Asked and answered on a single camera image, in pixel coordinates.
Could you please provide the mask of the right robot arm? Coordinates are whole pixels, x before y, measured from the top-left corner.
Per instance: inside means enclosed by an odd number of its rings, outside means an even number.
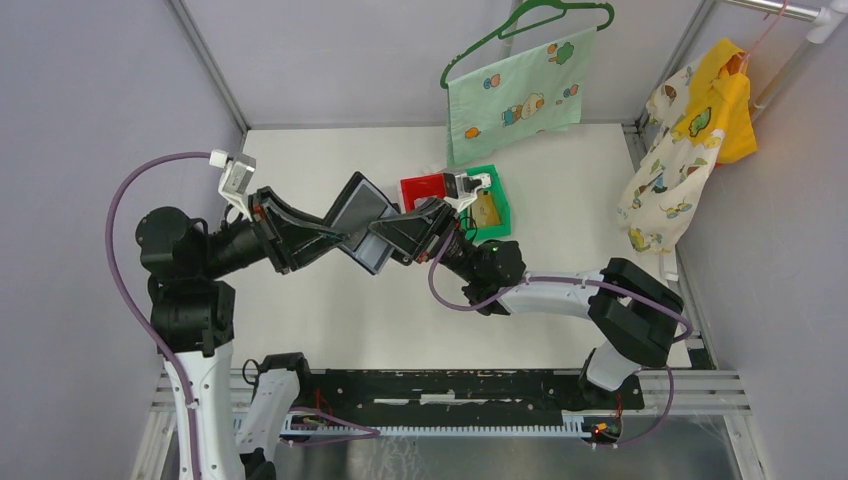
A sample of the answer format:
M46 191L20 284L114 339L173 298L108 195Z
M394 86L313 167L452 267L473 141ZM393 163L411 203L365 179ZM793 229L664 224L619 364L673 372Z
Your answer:
M613 257L599 270L580 273L533 272L518 242L469 240L457 211L441 199L374 220L368 230L397 250L403 263L428 263L430 292L449 309L546 313L593 323L604 341L590 353L577 382L580 400L591 408L606 406L638 371L667 366L672 345L693 332L681 297L631 260ZM464 281L465 303L437 291L437 266Z

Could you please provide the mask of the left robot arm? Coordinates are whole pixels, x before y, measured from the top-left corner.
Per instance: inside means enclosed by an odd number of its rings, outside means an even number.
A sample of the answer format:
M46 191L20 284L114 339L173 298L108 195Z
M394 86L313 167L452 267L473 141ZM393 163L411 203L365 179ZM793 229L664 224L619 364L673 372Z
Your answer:
M275 478L272 441L239 447L233 431L228 377L236 291L223 278L262 260L291 273L348 234L264 187L249 197L245 216L218 232L166 206L144 216L135 236L150 274L150 326L177 406L181 478Z

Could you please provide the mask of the black leather card holder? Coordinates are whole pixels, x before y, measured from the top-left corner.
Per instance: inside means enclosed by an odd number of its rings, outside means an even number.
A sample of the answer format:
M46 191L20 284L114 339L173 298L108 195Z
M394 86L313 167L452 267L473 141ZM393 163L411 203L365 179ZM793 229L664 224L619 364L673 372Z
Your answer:
M337 246L371 275L381 272L394 249L373 234L369 225L377 220L400 215L396 203L361 172L352 174L327 214L324 225L347 235Z

